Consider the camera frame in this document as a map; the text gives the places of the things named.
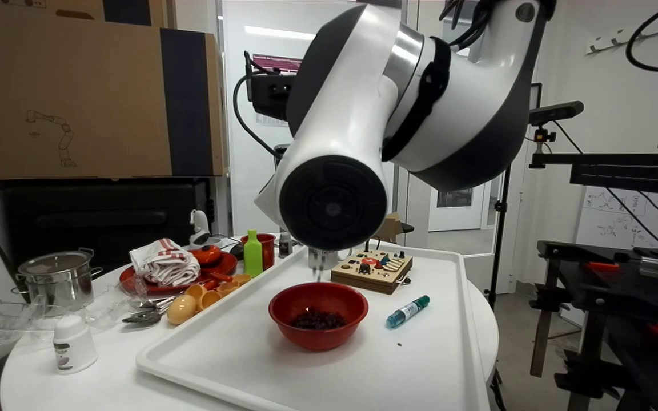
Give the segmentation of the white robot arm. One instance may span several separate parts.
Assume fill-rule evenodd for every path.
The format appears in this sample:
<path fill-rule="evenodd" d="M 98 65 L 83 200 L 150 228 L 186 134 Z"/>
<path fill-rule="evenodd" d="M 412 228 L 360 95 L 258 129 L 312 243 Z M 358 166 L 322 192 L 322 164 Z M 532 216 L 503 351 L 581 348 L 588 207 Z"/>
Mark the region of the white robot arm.
<path fill-rule="evenodd" d="M 351 248 L 381 226 L 393 163 L 435 189 L 496 179 L 521 151 L 531 82 L 559 0 L 481 0 L 458 41 L 381 5 L 321 27 L 287 103 L 294 144 L 257 205 L 300 243 Z"/>

